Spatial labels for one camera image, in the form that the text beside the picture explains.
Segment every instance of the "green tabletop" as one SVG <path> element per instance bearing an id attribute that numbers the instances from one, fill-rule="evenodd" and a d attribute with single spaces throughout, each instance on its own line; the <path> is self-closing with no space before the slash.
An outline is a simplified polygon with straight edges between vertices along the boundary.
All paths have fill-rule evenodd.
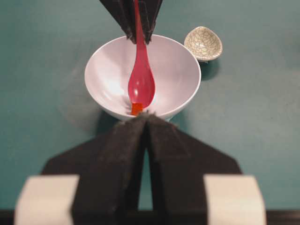
<path id="1" fill-rule="evenodd" d="M 215 31 L 195 98 L 171 122 L 256 176 L 267 209 L 300 209 L 300 1 L 164 0 L 156 34 Z M 49 157 L 117 120 L 89 96 L 85 65 L 123 32 L 98 0 L 0 1 L 0 209 Z M 141 209 L 151 209 L 148 158 Z"/>

